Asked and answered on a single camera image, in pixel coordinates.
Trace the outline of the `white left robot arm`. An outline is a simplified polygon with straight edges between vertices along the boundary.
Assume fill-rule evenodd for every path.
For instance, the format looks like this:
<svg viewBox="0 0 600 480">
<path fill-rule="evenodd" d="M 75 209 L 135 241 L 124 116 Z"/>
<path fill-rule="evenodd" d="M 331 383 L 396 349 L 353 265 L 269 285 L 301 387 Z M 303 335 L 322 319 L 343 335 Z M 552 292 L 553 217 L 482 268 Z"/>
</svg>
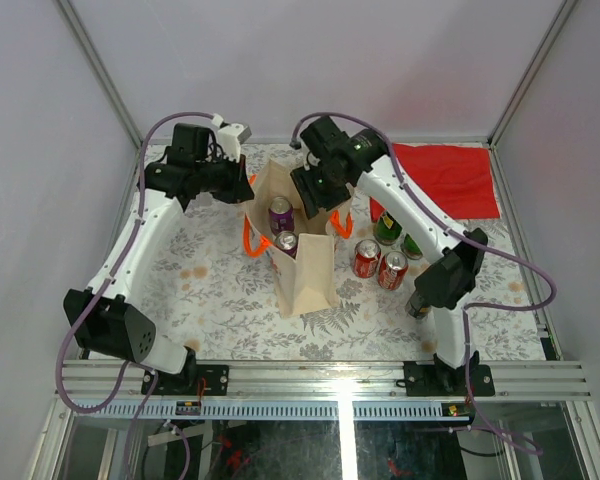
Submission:
<svg viewBox="0 0 600 480">
<path fill-rule="evenodd" d="M 164 373 L 177 394 L 199 381 L 193 355 L 157 331 L 140 309 L 151 262 L 189 203 L 201 193 L 226 204 L 253 199 L 242 144 L 245 124 L 211 118 L 209 127 L 178 123 L 163 156 L 148 163 L 130 215 L 104 265 L 84 290 L 71 289 L 64 310 L 79 347 Z"/>
</svg>

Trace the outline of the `beige canvas bag orange handles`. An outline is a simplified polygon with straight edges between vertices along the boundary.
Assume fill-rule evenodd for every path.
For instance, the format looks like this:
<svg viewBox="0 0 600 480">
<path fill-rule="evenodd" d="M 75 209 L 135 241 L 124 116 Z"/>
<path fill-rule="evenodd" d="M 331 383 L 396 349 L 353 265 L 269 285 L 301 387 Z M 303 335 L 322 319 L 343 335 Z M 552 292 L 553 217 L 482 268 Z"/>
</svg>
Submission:
<svg viewBox="0 0 600 480">
<path fill-rule="evenodd" d="M 273 159 L 251 177 L 255 198 L 245 204 L 243 247 L 252 257 L 267 257 L 274 272 L 274 288 L 280 314 L 299 316 L 339 304 L 335 287 L 335 252 L 340 240 L 353 232 L 350 199 L 344 204 L 308 218 L 290 176 L 291 168 Z M 290 256 L 274 244 L 269 207 L 282 196 L 291 203 L 296 254 Z"/>
</svg>

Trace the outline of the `purple soda can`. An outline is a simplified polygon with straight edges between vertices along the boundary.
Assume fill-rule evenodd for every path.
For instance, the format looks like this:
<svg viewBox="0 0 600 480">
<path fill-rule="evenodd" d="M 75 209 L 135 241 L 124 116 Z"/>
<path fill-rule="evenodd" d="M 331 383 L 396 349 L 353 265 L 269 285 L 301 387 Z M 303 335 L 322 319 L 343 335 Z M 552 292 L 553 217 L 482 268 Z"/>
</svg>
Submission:
<svg viewBox="0 0 600 480">
<path fill-rule="evenodd" d="M 286 197 L 274 197 L 270 202 L 268 213 L 270 229 L 274 236 L 283 231 L 295 231 L 293 205 Z"/>
<path fill-rule="evenodd" d="M 292 258 L 296 257 L 298 237 L 292 231 L 283 230 L 274 239 L 274 245 Z"/>
</svg>

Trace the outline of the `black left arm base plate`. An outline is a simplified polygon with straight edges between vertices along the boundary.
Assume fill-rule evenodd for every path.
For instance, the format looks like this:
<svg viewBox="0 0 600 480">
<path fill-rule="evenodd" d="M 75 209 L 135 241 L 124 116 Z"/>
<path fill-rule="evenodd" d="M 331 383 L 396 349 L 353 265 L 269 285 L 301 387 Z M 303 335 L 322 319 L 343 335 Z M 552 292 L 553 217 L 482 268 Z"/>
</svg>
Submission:
<svg viewBox="0 0 600 480">
<path fill-rule="evenodd" d="M 152 395 L 159 396 L 225 396 L 230 367 L 224 364 L 197 364 L 193 373 L 158 373 Z"/>
</svg>

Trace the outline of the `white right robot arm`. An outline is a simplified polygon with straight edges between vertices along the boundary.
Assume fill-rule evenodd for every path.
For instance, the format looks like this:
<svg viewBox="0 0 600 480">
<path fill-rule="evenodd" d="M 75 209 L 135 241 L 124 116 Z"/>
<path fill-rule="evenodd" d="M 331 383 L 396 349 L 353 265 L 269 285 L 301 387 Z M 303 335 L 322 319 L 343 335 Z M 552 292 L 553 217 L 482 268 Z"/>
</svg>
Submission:
<svg viewBox="0 0 600 480">
<path fill-rule="evenodd" d="M 335 112 L 316 112 L 295 125 L 290 145 L 307 152 L 303 166 L 291 178 L 305 213 L 317 214 L 341 206 L 356 188 L 376 200 L 415 241 L 429 266 L 414 282 L 408 305 L 412 311 L 431 309 L 437 334 L 438 387 L 458 394 L 468 387 L 467 364 L 475 348 L 465 297 L 476 286 L 488 245 L 480 230 L 463 230 L 408 178 L 387 136 L 368 123 L 348 135 L 335 123 Z"/>
</svg>

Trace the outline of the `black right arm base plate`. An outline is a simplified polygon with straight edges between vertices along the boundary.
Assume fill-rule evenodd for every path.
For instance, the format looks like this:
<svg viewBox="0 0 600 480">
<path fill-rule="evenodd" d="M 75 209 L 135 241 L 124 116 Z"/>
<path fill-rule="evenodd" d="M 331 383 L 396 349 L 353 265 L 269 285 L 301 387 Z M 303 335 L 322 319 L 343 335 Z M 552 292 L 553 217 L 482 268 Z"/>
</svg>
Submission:
<svg viewBox="0 0 600 480">
<path fill-rule="evenodd" d="M 397 384 L 411 397 L 467 397 L 468 391 L 474 397 L 495 395 L 493 375 L 486 364 L 470 362 L 452 369 L 444 363 L 408 361 L 403 363 L 403 375 Z"/>
</svg>

